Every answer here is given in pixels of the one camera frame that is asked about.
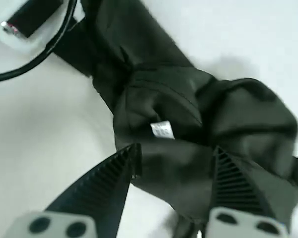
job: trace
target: black cable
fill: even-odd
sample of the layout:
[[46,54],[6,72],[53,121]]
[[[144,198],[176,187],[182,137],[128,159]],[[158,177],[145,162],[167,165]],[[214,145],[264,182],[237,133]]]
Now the black cable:
[[30,61],[26,65],[6,73],[0,73],[0,82],[18,77],[30,71],[31,69],[35,68],[40,63],[42,63],[53,52],[53,49],[60,42],[61,38],[64,36],[64,34],[68,29],[68,26],[71,22],[71,19],[75,11],[76,3],[77,3],[77,0],[69,0],[69,5],[64,17],[64,21],[59,31],[52,38],[52,40],[46,45],[45,49],[37,57],[35,57],[32,61]]

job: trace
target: black fabric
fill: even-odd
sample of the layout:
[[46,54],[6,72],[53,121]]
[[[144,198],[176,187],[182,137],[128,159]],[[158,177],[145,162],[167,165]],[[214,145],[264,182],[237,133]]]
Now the black fabric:
[[[143,148],[134,185],[179,214],[174,238],[195,237],[208,220],[216,145],[249,170],[279,221],[298,202],[298,124],[255,79],[219,81],[195,69],[139,0],[82,0],[97,52],[93,85],[114,114],[117,149]],[[175,140],[150,123],[168,120]]]
[[[168,120],[175,140],[150,124]],[[276,218],[290,227],[298,202],[298,124],[282,101],[255,79],[218,81],[192,67],[157,66],[131,76],[114,111],[117,149],[140,142],[139,188],[202,227],[212,190],[216,145],[246,167]]]
[[99,60],[93,85],[111,111],[140,64],[192,66],[139,0],[82,0]]

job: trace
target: white tag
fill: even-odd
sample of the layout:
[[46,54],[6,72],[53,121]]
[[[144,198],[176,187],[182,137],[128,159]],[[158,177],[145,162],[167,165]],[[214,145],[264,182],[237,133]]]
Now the white tag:
[[150,125],[152,128],[152,132],[156,137],[174,139],[171,124],[168,120],[151,123]]

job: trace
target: robotic arm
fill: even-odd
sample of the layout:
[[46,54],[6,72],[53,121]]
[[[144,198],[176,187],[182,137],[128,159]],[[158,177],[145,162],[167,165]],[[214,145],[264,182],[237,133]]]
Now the robotic arm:
[[[287,238],[286,227],[274,219],[254,184],[220,147],[214,161],[205,238]],[[4,238],[115,238],[129,184],[141,174],[141,146],[133,144],[83,175],[44,212],[16,219]]]

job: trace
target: white background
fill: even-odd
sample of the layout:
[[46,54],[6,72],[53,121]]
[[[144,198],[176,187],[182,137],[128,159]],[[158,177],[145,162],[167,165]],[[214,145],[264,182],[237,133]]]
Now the white background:
[[[11,1],[0,0],[0,11]],[[298,0],[145,4],[197,68],[221,79],[255,77],[298,118]],[[0,72],[29,60],[0,42]],[[115,151],[111,123],[91,80],[56,56],[0,83],[0,236],[17,215],[43,209]],[[168,237],[157,231],[170,212],[164,202],[132,188],[119,237]]]

